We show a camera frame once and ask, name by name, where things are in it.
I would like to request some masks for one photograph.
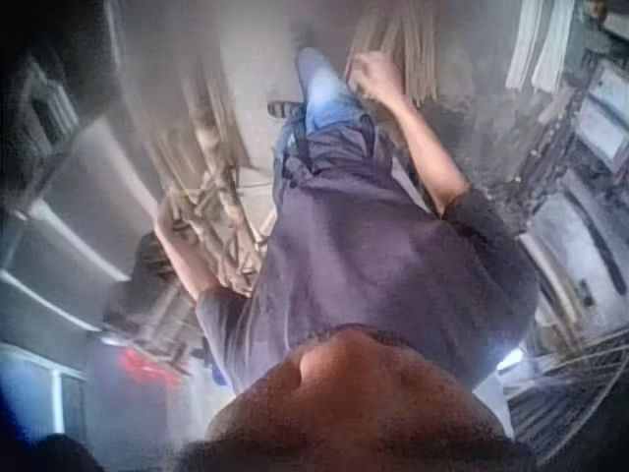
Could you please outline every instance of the window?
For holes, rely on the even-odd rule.
[[[80,372],[0,343],[0,388],[29,441],[64,433],[85,443],[84,387]]]

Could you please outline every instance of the sandal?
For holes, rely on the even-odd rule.
[[[293,114],[297,108],[301,107],[301,103],[296,101],[271,100],[266,104],[266,111],[273,118],[285,120]]]

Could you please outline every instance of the leg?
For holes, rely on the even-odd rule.
[[[307,104],[307,134],[337,123],[358,122],[365,114],[361,103],[317,49],[300,50],[297,71]]]

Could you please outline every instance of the bundle of sticks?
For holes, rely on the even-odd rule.
[[[355,55],[379,50],[402,71],[406,93],[416,105],[436,99],[434,19],[434,0],[396,0],[386,9],[369,4],[354,33],[345,80]]]

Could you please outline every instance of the hand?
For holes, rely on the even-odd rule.
[[[352,62],[350,83],[386,107],[404,98],[400,71],[381,52],[357,55]]]

